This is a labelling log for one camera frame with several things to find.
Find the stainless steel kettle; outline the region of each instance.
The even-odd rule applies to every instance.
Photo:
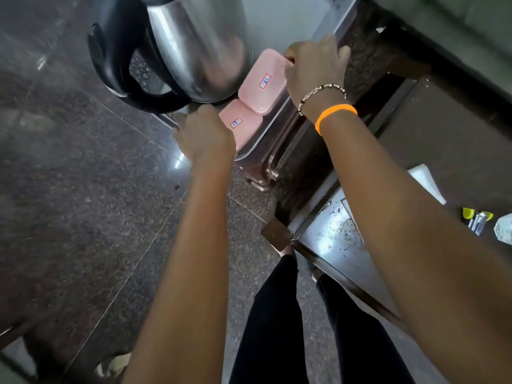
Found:
[[[230,97],[252,61],[241,0],[98,0],[88,45],[109,90],[156,114]],[[170,92],[150,94],[131,76],[135,50]]]

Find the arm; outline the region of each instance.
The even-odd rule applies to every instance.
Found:
[[[215,109],[204,105],[175,138],[193,165],[187,204],[123,384],[221,381],[234,137]]]
[[[349,56],[333,38],[291,47],[293,101],[342,84]],[[341,92],[322,90],[304,112],[316,122],[339,103]],[[453,383],[510,382],[509,266],[398,167],[355,114],[330,115],[320,132],[375,266],[425,354]]]

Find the leg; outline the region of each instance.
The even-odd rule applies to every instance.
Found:
[[[317,289],[327,307],[338,347],[344,384],[414,383],[393,342],[373,316],[365,313],[335,280],[322,275]]]
[[[308,383],[297,259],[285,255],[254,298],[230,384]]]

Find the silicone bracelet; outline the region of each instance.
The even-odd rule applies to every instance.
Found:
[[[335,105],[335,106],[331,106],[331,107],[325,109],[322,112],[322,114],[320,115],[320,117],[318,117],[318,120],[315,123],[315,129],[317,130],[317,132],[320,136],[322,135],[320,133],[320,122],[322,122],[322,120],[325,117],[327,117],[328,115],[332,115],[333,113],[337,112],[338,110],[348,110],[348,111],[353,112],[355,115],[357,115],[357,110],[352,105],[349,105],[349,104]]]

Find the kettle handle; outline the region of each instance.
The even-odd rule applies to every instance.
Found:
[[[87,44],[98,76],[124,102],[155,114],[170,113],[190,103],[163,64],[141,0],[97,0]],[[172,91],[151,94],[142,89],[129,70],[136,49]]]

